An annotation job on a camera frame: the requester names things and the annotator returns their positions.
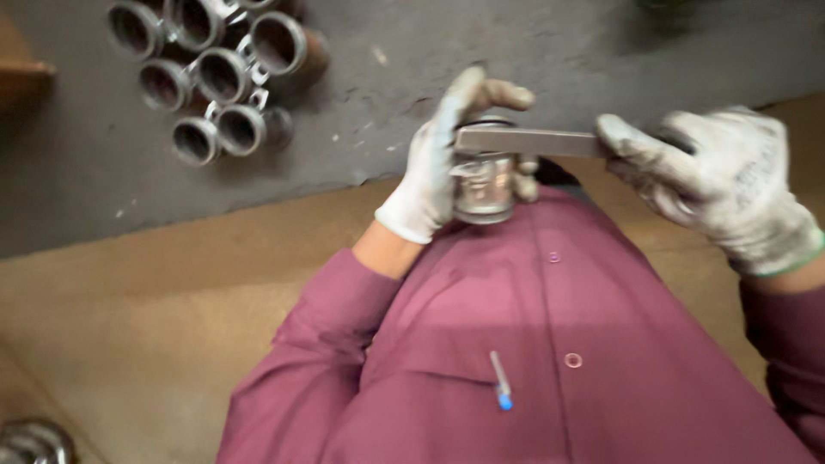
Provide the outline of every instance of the tan floor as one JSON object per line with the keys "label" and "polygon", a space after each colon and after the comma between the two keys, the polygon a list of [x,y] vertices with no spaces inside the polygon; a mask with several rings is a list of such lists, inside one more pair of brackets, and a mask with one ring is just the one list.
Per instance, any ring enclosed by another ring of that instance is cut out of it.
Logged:
{"label": "tan floor", "polygon": [[[793,185],[825,217],[816,145],[825,97],[792,125]],[[668,286],[761,384],[737,278],[701,237],[652,215],[601,162],[564,162]],[[229,391],[266,352],[300,288],[350,245],[394,182],[262,206],[0,263],[0,419],[66,424],[86,462],[212,462]]]}

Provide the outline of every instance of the snap button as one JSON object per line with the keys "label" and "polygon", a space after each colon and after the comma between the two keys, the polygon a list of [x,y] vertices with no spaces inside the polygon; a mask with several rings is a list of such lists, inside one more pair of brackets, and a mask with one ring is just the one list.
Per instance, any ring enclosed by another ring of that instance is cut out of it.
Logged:
{"label": "snap button", "polygon": [[567,353],[564,355],[564,364],[567,367],[575,369],[582,366],[582,357],[576,353]]}

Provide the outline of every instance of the metal cylinder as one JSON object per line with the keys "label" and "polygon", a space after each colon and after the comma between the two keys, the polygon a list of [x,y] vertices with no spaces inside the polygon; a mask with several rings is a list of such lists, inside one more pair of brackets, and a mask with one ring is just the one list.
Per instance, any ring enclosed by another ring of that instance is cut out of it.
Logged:
{"label": "metal cylinder", "polygon": [[265,146],[280,149],[292,140],[292,118],[280,107],[231,105],[218,114],[215,125],[221,145],[233,156],[249,156]]}
{"label": "metal cylinder", "polygon": [[111,43],[126,57],[140,61],[158,56],[166,44],[161,17],[131,0],[112,3],[106,14]]}
{"label": "metal cylinder", "polygon": [[248,63],[232,50],[213,48],[203,52],[194,74],[204,96],[221,105],[242,102],[252,93]]}
{"label": "metal cylinder", "polygon": [[[471,125],[514,126],[498,116],[485,116]],[[510,219],[515,200],[512,153],[455,154],[450,174],[457,179],[455,218],[476,225],[490,225]]]}
{"label": "metal cylinder", "polygon": [[253,15],[282,12],[291,17],[300,17],[304,12],[303,0],[238,0],[238,3]]}
{"label": "metal cylinder", "polygon": [[323,36],[281,12],[260,15],[252,24],[252,78],[272,91],[299,91],[315,84],[329,65]]}
{"label": "metal cylinder", "polygon": [[0,428],[2,464],[72,464],[72,439],[46,419],[20,419]]}
{"label": "metal cylinder", "polygon": [[195,53],[221,45],[234,48],[249,31],[247,13],[224,0],[165,0],[163,19],[170,39]]}
{"label": "metal cylinder", "polygon": [[184,163],[205,166],[220,156],[218,130],[205,118],[185,117],[172,129],[172,147]]}
{"label": "metal cylinder", "polygon": [[195,100],[191,66],[184,68],[169,59],[150,59],[138,73],[144,102],[154,110],[178,111]]}

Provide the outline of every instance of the hand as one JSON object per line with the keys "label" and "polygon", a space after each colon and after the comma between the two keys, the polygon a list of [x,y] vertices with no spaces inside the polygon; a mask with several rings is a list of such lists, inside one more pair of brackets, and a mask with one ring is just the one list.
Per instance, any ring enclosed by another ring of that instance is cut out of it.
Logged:
{"label": "hand", "polygon": [[778,120],[746,108],[673,112],[661,136],[679,148],[618,116],[600,116],[597,128],[616,154],[607,170],[659,215],[707,235],[737,272],[786,272],[823,249],[816,219],[788,191],[788,143]]}
{"label": "hand", "polygon": [[403,239],[430,243],[453,217],[455,129],[491,107],[525,111],[534,100],[525,88],[487,79],[481,67],[465,70],[447,89],[432,120],[412,138],[404,179],[375,219]]}

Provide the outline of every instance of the glove cuff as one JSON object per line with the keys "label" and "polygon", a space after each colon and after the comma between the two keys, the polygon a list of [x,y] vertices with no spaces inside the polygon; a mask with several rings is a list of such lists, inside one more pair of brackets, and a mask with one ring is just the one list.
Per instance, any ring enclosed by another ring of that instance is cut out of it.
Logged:
{"label": "glove cuff", "polygon": [[793,196],[789,197],[790,201],[781,202],[786,204],[772,208],[772,217],[760,219],[750,234],[712,240],[728,256],[734,271],[770,277],[799,268],[825,249],[825,234],[816,218]]}
{"label": "glove cuff", "polygon": [[406,193],[402,182],[387,201],[375,210],[375,220],[402,239],[426,245],[432,241],[432,236],[439,227],[428,219],[415,199],[416,196]]}

